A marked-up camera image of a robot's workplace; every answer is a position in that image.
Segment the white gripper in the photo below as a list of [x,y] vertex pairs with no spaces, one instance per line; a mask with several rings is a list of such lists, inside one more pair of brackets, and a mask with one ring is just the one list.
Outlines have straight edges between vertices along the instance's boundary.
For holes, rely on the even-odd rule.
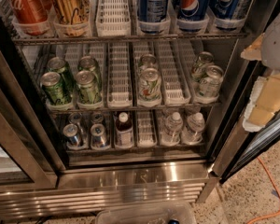
[[[251,45],[241,52],[248,61],[260,61],[280,71],[280,13]],[[248,132],[258,132],[280,110],[280,73],[258,77],[245,108],[243,127]]]

